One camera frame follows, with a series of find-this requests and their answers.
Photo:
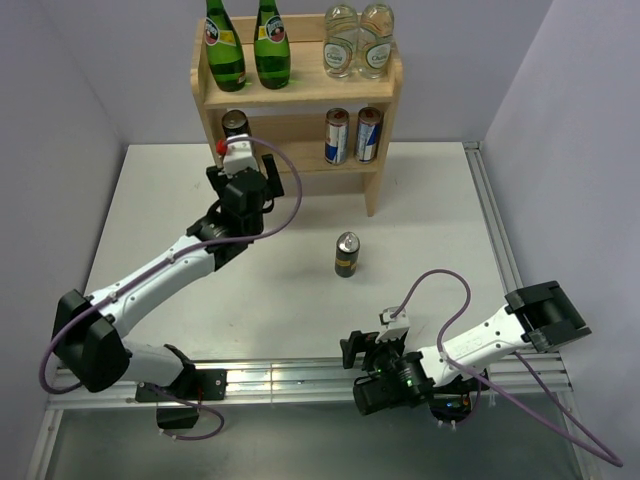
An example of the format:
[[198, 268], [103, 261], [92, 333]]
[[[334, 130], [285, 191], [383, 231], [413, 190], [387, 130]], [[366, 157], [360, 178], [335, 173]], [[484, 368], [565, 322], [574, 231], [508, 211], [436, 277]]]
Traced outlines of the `black can front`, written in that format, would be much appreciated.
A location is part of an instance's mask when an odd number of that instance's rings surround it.
[[228, 110], [222, 117], [221, 125], [226, 138], [251, 135], [248, 118], [241, 110]]

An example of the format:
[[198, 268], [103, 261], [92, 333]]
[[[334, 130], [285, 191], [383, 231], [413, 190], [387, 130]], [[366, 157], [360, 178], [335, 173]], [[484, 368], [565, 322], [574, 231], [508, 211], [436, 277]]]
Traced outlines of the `black can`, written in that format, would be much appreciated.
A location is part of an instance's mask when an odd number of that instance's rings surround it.
[[342, 233], [336, 241], [335, 273], [341, 278], [352, 277], [357, 269], [360, 252], [359, 237], [351, 231]]
[[221, 125], [226, 138], [251, 135], [248, 118], [241, 110], [228, 110], [222, 117]]

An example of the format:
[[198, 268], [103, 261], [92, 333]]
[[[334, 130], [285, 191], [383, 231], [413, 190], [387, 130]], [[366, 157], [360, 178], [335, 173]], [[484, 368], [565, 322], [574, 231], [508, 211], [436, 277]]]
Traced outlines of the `blue silver energy can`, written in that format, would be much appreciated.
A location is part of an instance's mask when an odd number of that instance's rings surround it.
[[340, 165], [347, 158], [349, 113], [342, 108], [330, 109], [325, 118], [325, 160]]

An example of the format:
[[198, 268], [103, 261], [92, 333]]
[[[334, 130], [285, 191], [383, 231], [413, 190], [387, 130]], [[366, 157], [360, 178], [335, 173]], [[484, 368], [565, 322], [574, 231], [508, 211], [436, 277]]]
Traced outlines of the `black can back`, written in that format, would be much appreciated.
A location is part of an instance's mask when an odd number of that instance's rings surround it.
[[351, 231], [342, 233], [336, 241], [335, 273], [341, 278], [352, 277], [357, 269], [360, 252], [359, 237]]

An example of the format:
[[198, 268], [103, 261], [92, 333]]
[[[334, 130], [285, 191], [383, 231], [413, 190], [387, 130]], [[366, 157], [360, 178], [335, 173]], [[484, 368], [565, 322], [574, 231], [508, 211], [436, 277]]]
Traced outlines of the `blue silver can red top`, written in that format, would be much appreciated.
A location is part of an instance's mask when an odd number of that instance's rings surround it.
[[374, 107], [364, 107], [358, 113], [354, 155], [360, 163], [370, 163], [377, 155], [383, 123], [382, 113]]

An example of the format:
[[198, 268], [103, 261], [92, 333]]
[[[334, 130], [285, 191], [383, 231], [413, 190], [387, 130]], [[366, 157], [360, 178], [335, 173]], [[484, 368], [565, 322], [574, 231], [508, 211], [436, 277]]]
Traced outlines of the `green glass bottle front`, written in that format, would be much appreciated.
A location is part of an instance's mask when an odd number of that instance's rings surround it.
[[209, 68], [218, 88], [241, 90], [246, 81], [244, 53], [223, 2], [206, 1], [205, 45]]

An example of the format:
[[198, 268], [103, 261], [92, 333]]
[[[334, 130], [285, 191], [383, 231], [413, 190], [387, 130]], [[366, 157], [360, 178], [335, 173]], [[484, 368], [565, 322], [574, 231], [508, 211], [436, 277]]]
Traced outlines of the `green glass bottle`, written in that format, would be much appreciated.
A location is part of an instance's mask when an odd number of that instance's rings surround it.
[[241, 90], [246, 81], [244, 53], [223, 2], [206, 1], [205, 45], [209, 68], [218, 88]]
[[254, 29], [254, 59], [260, 83], [267, 89], [285, 87], [290, 79], [291, 53], [284, 21], [274, 0], [260, 0]]

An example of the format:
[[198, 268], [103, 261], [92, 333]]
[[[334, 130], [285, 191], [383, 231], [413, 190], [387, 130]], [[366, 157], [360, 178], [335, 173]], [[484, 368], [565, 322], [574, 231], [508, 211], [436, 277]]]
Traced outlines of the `green glass bottle back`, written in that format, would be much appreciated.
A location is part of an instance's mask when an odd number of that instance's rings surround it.
[[267, 89], [285, 87], [290, 79], [291, 53], [284, 21], [274, 0], [260, 0], [254, 29], [254, 59], [260, 83]]

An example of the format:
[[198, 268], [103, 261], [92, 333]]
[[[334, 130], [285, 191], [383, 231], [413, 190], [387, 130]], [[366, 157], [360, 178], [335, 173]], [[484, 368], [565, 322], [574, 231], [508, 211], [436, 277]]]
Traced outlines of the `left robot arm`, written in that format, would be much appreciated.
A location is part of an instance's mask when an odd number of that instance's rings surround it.
[[148, 346], [125, 338], [173, 295], [268, 237], [263, 217], [284, 189], [272, 156], [262, 159], [263, 167], [235, 173], [208, 168], [218, 198], [166, 252], [90, 295], [72, 290], [62, 296], [46, 354], [56, 356], [90, 392], [129, 380], [154, 385], [172, 399], [190, 395], [197, 374], [188, 356], [170, 344]]

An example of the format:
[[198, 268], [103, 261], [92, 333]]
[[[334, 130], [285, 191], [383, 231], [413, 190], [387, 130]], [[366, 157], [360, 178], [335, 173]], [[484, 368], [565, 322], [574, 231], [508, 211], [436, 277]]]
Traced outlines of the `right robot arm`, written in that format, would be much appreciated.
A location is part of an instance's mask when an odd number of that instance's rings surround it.
[[491, 317], [462, 334], [408, 352], [406, 306], [385, 309], [374, 332], [350, 333], [341, 340], [342, 365], [353, 368], [362, 355], [363, 376], [353, 396], [359, 412], [370, 415], [395, 407], [431, 404], [439, 395], [464, 397], [490, 386], [485, 374], [493, 362], [533, 348], [551, 353], [590, 335], [591, 330], [558, 282], [516, 289]]

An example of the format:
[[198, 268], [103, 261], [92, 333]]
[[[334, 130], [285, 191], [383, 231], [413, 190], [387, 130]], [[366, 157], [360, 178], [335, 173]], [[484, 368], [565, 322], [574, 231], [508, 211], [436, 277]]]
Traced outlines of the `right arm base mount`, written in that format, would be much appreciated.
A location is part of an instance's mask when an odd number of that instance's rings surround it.
[[437, 387], [427, 405], [437, 420], [460, 422], [473, 412], [478, 395], [488, 389], [487, 385], [475, 377], [463, 379], [458, 375], [451, 383]]

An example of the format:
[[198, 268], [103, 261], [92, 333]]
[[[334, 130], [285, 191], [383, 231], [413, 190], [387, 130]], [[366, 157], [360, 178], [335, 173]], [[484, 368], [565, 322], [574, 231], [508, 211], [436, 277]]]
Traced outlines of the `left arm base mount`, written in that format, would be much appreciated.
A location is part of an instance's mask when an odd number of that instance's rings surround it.
[[174, 435], [177, 439], [186, 439], [186, 430], [192, 429], [204, 412], [212, 413], [219, 420], [219, 426], [212, 435], [221, 431], [224, 426], [223, 416], [205, 403], [222, 401], [227, 387], [227, 370], [217, 368], [193, 369], [181, 374], [169, 386], [158, 386], [149, 382], [141, 382], [136, 387], [134, 400], [136, 403], [174, 402], [179, 407], [156, 407], [156, 424], [165, 434]]

